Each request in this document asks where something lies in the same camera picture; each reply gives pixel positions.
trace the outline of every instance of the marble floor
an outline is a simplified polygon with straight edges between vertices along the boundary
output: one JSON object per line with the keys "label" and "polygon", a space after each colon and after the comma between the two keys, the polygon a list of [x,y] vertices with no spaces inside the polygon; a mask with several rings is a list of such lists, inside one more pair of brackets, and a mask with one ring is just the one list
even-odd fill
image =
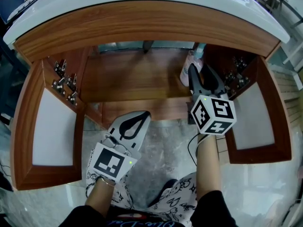
{"label": "marble floor", "polygon": [[[142,159],[131,170],[129,191],[137,206],[144,207],[158,195],[168,179],[195,171],[187,144],[195,126],[184,121],[152,122],[141,148]],[[85,120],[82,145],[82,177],[85,179],[90,151],[102,139],[94,123]],[[221,166],[223,194],[238,226],[277,226],[294,202],[299,181],[297,169],[302,158],[302,133],[292,129],[293,159],[259,165]],[[9,166],[9,152],[0,150],[0,161]],[[56,227],[79,205],[84,204],[85,181],[31,191],[0,190],[0,212],[17,227]]]}

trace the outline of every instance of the white panel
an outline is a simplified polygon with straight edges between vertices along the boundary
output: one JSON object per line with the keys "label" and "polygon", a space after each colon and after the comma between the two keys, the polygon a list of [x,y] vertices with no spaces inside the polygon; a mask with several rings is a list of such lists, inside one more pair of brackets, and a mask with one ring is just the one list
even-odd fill
{"label": "white panel", "polygon": [[234,100],[237,122],[233,134],[237,149],[273,144],[274,134],[268,111],[257,83]]}
{"label": "white panel", "polygon": [[72,166],[76,113],[44,89],[34,133],[33,165]]}
{"label": "white panel", "polygon": [[[43,22],[80,8],[96,4],[125,0],[39,0],[24,12],[4,35],[6,44],[42,24]],[[209,7],[244,19],[269,32],[284,43],[288,33],[264,8],[254,0],[167,0]]]}

